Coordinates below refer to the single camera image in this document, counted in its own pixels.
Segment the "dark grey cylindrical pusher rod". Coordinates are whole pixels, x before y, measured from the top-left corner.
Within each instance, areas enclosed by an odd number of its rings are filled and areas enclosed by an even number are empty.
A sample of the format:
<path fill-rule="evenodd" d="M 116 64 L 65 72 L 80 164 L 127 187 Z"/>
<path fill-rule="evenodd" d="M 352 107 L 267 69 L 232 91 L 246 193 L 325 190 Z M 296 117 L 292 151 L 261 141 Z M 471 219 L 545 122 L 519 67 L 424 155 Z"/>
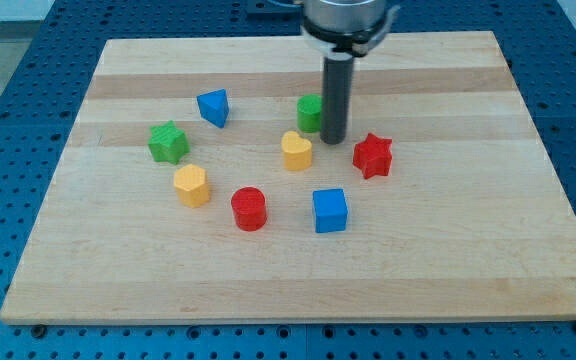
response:
<path fill-rule="evenodd" d="M 325 58 L 322 72 L 320 139 L 329 145 L 346 138 L 354 59 Z"/>

